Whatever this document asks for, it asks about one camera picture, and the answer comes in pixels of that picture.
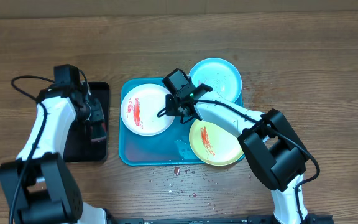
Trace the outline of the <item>green and red sponge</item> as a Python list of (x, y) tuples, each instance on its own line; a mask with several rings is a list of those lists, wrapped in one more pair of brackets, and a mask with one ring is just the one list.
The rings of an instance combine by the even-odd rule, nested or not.
[(93, 123), (91, 125), (91, 142), (104, 141), (107, 138), (106, 125), (104, 122)]

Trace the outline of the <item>white plate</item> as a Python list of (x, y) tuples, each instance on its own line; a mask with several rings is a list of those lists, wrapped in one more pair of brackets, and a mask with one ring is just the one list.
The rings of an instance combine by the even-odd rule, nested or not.
[(173, 116), (157, 114), (165, 107), (169, 91), (157, 84), (143, 84), (130, 90), (121, 103), (121, 119), (126, 128), (141, 136), (164, 132), (174, 121)]

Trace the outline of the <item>yellow green plate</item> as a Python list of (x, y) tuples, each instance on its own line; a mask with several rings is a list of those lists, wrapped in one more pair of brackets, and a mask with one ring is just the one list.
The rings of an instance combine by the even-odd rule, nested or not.
[(189, 142), (197, 158), (212, 166), (227, 166), (244, 157), (237, 138), (213, 123), (196, 120)]

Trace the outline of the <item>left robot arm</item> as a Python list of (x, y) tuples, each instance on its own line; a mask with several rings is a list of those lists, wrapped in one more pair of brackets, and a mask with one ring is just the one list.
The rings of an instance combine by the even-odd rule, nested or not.
[(82, 70), (54, 67), (48, 88), (33, 96), (37, 117), (21, 152), (0, 166), (0, 183), (9, 206), (9, 223), (114, 223), (105, 208), (83, 201), (64, 160), (66, 149), (89, 155), (107, 142), (100, 101)]

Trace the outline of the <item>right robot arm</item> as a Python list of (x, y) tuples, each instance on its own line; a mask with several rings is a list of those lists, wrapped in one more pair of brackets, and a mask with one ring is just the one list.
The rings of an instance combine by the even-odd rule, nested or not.
[(175, 69), (162, 83), (169, 93), (158, 116), (196, 118), (213, 123), (237, 138), (256, 178), (272, 191), (279, 223), (304, 223), (308, 215), (301, 186), (306, 162), (312, 158), (278, 110), (248, 110), (224, 99), (212, 87), (194, 86), (183, 70)]

